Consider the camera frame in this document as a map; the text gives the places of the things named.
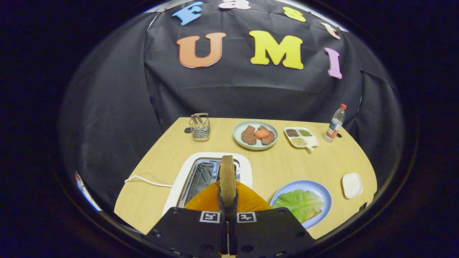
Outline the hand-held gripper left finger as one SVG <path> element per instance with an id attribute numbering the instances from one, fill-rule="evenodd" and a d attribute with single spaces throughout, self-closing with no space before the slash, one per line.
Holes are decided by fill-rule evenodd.
<path id="1" fill-rule="evenodd" d="M 185 207 L 171 207 L 144 238 L 168 257 L 221 257 L 227 253 L 227 230 L 219 194 L 219 183 L 213 183 Z"/>

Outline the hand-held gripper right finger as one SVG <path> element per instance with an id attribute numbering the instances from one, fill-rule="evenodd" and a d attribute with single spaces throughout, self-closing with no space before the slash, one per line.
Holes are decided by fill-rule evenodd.
<path id="1" fill-rule="evenodd" d="M 286 207 L 272 208 L 246 185 L 237 194 L 228 222 L 228 247 L 238 258 L 292 258 L 309 252 L 315 240 Z"/>

